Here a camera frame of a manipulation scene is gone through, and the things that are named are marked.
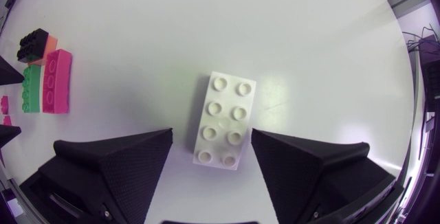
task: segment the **green lego brick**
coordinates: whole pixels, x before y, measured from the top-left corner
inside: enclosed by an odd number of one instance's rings
[[[41,67],[38,65],[30,65],[25,69],[23,75],[23,106],[21,108],[25,113],[40,112],[40,74]]]

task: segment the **white table surface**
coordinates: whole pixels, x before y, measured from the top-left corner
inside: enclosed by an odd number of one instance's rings
[[[17,0],[0,38],[14,67],[36,28],[74,55],[70,113],[21,111],[2,148],[23,182],[54,156],[53,141],[93,141],[173,127],[174,145],[146,223],[276,223],[254,151],[237,171],[192,164],[208,76],[257,81],[250,126],[333,143],[368,142],[394,175],[413,122],[406,46],[386,0]]]

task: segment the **pink brick piece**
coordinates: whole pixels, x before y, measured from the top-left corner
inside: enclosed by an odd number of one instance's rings
[[[69,112],[69,79],[72,55],[58,49],[47,55],[43,80],[43,112]]]
[[[8,97],[7,96],[1,97],[0,106],[1,106],[2,114],[3,115],[7,115],[8,111],[9,111],[9,102],[8,102]]]
[[[12,126],[12,122],[11,122],[11,117],[10,116],[5,116],[3,118],[3,125]]]

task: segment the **black wire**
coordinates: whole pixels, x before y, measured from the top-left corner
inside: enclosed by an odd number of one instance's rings
[[[412,33],[410,33],[410,32],[402,32],[402,33],[403,33],[403,34],[413,35],[413,36],[416,36],[417,38],[422,38],[422,37],[420,37],[419,35],[412,34]]]

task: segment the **white lego duplo brick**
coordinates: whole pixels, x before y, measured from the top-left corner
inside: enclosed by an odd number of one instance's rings
[[[249,139],[256,82],[212,72],[192,162],[236,170]]]

